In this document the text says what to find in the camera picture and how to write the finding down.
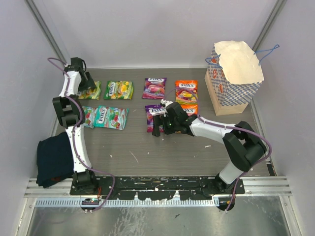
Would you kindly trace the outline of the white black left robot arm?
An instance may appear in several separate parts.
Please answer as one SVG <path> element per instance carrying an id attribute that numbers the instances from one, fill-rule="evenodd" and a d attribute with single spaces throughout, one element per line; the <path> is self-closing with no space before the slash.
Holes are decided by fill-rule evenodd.
<path id="1" fill-rule="evenodd" d="M 72 151 L 73 180 L 72 195 L 94 195 L 98 182 L 88 158 L 84 139 L 85 113 L 78 93 L 95 88 L 94 81 L 86 71 L 83 59 L 74 57 L 70 63 L 62 62 L 63 88 L 58 97 L 53 98 L 53 106 L 59 124 L 65 129 Z"/>

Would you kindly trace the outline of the teal mint candy packet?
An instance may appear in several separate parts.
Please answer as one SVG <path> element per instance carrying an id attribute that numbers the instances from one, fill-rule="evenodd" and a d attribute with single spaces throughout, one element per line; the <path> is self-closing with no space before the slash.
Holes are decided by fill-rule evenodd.
<path id="1" fill-rule="evenodd" d="M 96 109 L 94 126 L 124 130 L 129 109 L 99 106 Z"/>
<path id="2" fill-rule="evenodd" d="M 87 128 L 93 129 L 97 108 L 83 106 L 83 110 L 84 110 L 84 114 L 85 114 L 84 126 Z"/>

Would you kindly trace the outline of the green snack packet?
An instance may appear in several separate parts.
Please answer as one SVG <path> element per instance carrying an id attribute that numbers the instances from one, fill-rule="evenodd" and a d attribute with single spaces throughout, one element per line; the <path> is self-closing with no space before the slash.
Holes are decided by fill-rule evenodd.
<path id="1" fill-rule="evenodd" d="M 131 100 L 134 91 L 132 81 L 108 81 L 104 94 L 105 100 Z"/>
<path id="2" fill-rule="evenodd" d="M 79 99 L 99 100 L 101 95 L 101 81 L 96 81 L 94 88 L 78 92 Z"/>

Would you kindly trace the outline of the purple snack packet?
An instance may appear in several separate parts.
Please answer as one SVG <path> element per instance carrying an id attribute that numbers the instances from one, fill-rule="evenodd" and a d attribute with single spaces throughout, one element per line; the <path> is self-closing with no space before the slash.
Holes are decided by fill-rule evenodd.
<path id="1" fill-rule="evenodd" d="M 143 99 L 163 99 L 167 78 L 146 78 Z"/>
<path id="2" fill-rule="evenodd" d="M 153 131 L 155 113 L 164 112 L 165 108 L 161 105 L 146 105 L 145 106 L 146 117 L 147 117 L 147 132 Z"/>

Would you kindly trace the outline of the orange Fox's candy packet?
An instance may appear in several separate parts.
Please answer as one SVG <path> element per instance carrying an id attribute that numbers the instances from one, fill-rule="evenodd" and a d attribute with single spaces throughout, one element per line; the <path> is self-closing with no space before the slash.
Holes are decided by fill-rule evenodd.
<path id="1" fill-rule="evenodd" d="M 198 105 L 197 104 L 181 105 L 181 107 L 187 113 L 188 116 L 198 114 Z"/>

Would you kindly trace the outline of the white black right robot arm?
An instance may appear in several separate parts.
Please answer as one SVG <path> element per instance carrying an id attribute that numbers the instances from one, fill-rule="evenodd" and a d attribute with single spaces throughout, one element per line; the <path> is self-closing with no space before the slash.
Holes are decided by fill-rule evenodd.
<path id="1" fill-rule="evenodd" d="M 228 193 L 237 179 L 248 172 L 266 153 L 266 141 L 244 121 L 238 124 L 223 124 L 207 120 L 197 114 L 188 115 L 177 102 L 162 100 L 161 107 L 150 109 L 153 117 L 152 134 L 160 136 L 180 132 L 193 137 L 203 137 L 225 146 L 230 161 L 216 175 L 215 188 Z"/>

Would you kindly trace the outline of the orange snack packet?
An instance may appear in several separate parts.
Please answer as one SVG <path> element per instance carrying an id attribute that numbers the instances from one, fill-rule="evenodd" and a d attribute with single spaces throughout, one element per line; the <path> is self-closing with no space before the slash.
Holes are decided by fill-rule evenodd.
<path id="1" fill-rule="evenodd" d="M 176 99 L 175 101 L 181 105 L 196 105 L 197 104 L 197 80 L 177 80 Z"/>

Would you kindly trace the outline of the checkered paper bag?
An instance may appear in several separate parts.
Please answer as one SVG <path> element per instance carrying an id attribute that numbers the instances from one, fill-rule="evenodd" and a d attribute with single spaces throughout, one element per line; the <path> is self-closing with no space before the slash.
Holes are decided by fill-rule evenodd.
<path id="1" fill-rule="evenodd" d="M 206 62 L 205 82 L 216 116 L 241 114 L 264 81 L 255 52 L 244 41 L 221 41 Z"/>

